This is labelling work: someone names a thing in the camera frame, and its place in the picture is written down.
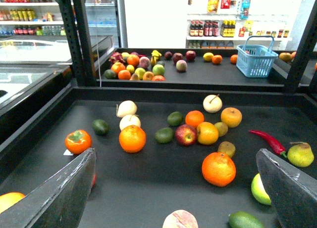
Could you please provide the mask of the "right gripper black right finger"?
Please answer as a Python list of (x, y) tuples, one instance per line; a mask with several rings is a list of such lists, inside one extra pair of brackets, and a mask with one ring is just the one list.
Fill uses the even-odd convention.
[(267, 149), (256, 154), (264, 189), (283, 228), (317, 226), (317, 180)]

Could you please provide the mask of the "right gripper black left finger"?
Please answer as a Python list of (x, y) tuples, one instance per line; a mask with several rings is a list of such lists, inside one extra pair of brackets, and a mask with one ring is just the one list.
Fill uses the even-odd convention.
[(89, 148), (0, 215), (2, 228), (76, 228), (95, 174)]

